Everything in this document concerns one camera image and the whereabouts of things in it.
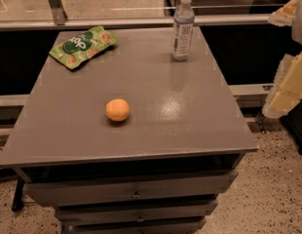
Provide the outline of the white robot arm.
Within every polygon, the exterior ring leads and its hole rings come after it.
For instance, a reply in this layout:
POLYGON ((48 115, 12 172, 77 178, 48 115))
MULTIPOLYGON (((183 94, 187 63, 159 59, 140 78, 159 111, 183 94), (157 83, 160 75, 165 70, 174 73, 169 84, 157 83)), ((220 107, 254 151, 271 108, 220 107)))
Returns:
MULTIPOLYGON (((276 26, 290 26, 292 39, 302 45, 302 0, 290 0, 268 17, 276 26)), ((285 54, 277 69, 274 85, 265 99, 262 113, 268 118, 287 115, 302 100, 302 52, 285 54)))

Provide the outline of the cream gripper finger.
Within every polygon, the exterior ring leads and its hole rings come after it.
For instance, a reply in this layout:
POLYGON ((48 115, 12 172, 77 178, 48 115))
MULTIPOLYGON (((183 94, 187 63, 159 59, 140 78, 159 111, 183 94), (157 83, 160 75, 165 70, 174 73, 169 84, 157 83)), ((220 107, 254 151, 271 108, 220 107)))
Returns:
POLYGON ((268 17, 268 22, 276 26, 300 25, 296 14, 300 0, 290 0, 268 17))
POLYGON ((273 88, 266 97, 262 113, 278 119, 287 115, 302 100, 302 54, 285 55, 277 69, 273 88))

